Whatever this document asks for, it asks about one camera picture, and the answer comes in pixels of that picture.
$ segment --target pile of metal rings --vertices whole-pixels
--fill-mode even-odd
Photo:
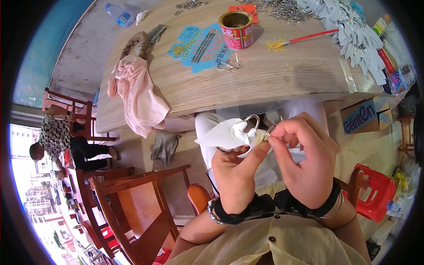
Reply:
[[[285,20],[287,23],[300,23],[314,16],[298,6],[296,0],[235,0],[235,2],[241,5],[254,4],[258,12],[265,12],[266,16]]]
[[[176,5],[176,6],[174,6],[174,8],[176,8],[176,9],[186,9],[186,10],[189,10],[189,9],[194,9],[194,8],[196,8],[198,6],[206,5],[207,3],[208,3],[207,1],[186,0],[185,3],[180,3],[180,4]],[[174,14],[174,16],[178,15],[181,12],[182,12],[182,10],[178,10]]]

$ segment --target red brush handle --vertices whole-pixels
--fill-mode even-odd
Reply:
[[[307,38],[312,38],[312,37],[319,36],[319,35],[324,35],[324,34],[327,34],[327,33],[336,32],[336,31],[339,31],[339,30],[338,29],[333,29],[333,30],[330,30],[330,31],[324,31],[324,32],[319,32],[319,33],[311,34],[311,35],[308,35],[308,36],[303,36],[303,37],[300,37],[300,38],[296,38],[296,39],[290,40],[290,43],[297,42],[297,41],[300,41],[300,40],[303,40],[303,39],[307,39]]]

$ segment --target silver bracelet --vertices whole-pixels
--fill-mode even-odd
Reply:
[[[338,213],[338,211],[341,209],[341,207],[343,206],[343,202],[344,202],[344,196],[343,196],[343,194],[340,192],[339,193],[339,195],[337,196],[337,202],[339,202],[339,198],[340,198],[340,196],[341,196],[341,198],[342,198],[342,202],[340,203],[340,206],[338,207],[338,209],[335,211],[335,208],[333,208],[333,209],[331,209],[330,211],[333,211],[332,213],[330,213],[330,215],[329,216],[326,216],[328,213],[326,213],[324,216],[321,216],[320,218],[321,219],[328,219],[328,218],[331,218],[331,217],[333,217],[333,216],[335,216],[337,213]]]
[[[212,221],[214,221],[215,223],[219,224],[219,225],[226,225],[227,223],[222,222],[218,216],[216,216],[214,213],[215,211],[212,209],[212,202],[214,202],[215,199],[212,199],[208,202],[208,214],[209,214],[209,218],[211,218]]]

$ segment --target black and white patterned shirt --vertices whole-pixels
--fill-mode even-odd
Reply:
[[[70,148],[70,138],[69,123],[67,121],[56,120],[52,115],[44,114],[38,142],[46,150],[53,162],[57,161],[60,152]]]

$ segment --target red card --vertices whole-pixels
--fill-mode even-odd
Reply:
[[[228,12],[244,11],[244,12],[250,14],[253,10],[256,10],[255,4],[247,4],[247,5],[229,6],[228,7]],[[258,23],[258,15],[252,16],[252,18],[253,18],[253,23],[257,24]]]

